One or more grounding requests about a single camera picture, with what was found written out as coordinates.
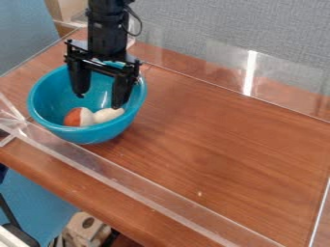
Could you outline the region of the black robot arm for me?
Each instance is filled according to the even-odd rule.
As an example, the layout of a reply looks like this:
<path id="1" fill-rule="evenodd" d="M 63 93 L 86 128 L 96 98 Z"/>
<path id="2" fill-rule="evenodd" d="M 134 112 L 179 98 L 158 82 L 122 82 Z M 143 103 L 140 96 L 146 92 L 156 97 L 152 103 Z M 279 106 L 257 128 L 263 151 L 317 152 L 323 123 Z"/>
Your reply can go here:
<path id="1" fill-rule="evenodd" d="M 88 40 L 67 40 L 64 62 L 68 68 L 74 94 L 83 97 L 91 88 L 92 72 L 114 78 L 111 107 L 119 109 L 127 102 L 138 82 L 142 62 L 127 52 L 128 20 L 139 16 L 128 6 L 135 0 L 88 0 Z"/>

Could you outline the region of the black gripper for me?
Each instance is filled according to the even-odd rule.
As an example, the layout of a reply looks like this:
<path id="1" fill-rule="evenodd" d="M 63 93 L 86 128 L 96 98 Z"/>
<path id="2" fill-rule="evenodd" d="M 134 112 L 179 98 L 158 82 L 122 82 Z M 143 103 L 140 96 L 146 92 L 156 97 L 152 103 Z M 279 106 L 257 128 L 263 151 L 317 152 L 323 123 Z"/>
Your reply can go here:
<path id="1" fill-rule="evenodd" d="M 111 107 L 119 109 L 127 102 L 139 76 L 140 60 L 126 50 L 111 55 L 94 54 L 86 41 L 67 40 L 64 62 L 68 68 L 72 91 L 83 97 L 91 87 L 92 72 L 114 78 Z"/>

